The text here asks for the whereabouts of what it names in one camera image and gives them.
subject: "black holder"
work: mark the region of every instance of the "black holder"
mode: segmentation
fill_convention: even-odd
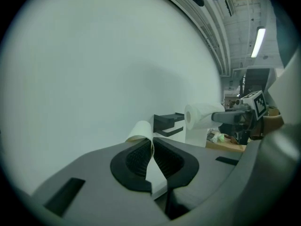
[[[183,130],[184,127],[178,128],[176,130],[165,132],[163,130],[170,129],[174,127],[174,123],[177,121],[183,121],[184,114],[175,113],[170,115],[154,115],[154,130],[153,132],[157,132],[160,135],[165,137],[170,137],[180,131]]]

